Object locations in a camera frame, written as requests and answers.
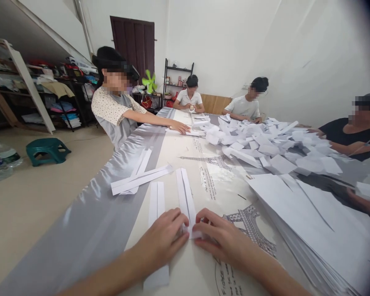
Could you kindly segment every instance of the brown door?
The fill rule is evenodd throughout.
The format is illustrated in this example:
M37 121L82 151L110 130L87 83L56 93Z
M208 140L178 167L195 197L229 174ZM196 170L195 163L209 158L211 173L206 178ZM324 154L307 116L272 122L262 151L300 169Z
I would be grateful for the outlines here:
M155 72L155 23L111 16L115 49L146 77L145 70Z

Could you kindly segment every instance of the green stool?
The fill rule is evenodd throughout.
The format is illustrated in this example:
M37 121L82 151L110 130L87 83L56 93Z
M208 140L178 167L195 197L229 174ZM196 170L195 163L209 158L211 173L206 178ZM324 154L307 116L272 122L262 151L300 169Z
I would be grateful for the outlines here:
M47 162L62 163L66 161L66 155L71 151L57 138L37 139L26 146L26 153L28 154L34 167ZM39 155L49 155L48 159L36 159Z

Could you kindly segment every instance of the green fan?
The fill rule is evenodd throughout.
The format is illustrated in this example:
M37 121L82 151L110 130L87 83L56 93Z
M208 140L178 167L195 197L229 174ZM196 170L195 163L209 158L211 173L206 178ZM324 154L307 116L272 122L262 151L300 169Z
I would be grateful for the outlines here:
M151 78L151 72L147 69L145 70L145 74L147 75L148 79L143 78L143 85L147 87L147 93L152 94L157 88L157 85L155 84L155 73Z

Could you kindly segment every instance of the pipe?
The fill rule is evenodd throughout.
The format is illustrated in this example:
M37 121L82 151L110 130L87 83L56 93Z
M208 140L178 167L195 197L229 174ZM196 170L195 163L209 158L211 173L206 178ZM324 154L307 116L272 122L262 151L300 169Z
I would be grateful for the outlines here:
M77 10L79 21L82 24L83 32L85 34L86 45L88 46L89 55L90 55L90 57L92 57L93 47L92 47L92 42L90 41L88 28L86 27L86 24L85 24L85 17L84 17L83 10L82 10L81 0L74 0L74 4L75 4L75 8Z

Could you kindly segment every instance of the tiled floor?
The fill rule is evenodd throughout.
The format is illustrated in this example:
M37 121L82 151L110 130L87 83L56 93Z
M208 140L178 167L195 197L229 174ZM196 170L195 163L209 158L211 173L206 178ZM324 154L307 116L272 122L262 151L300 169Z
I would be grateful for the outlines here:
M17 128L0 131L0 141L21 157L28 143L43 137L52 136ZM72 151L64 163L32 167L25 157L14 174L0 182L0 282L113 154L110 139L95 126L58 131L53 137Z

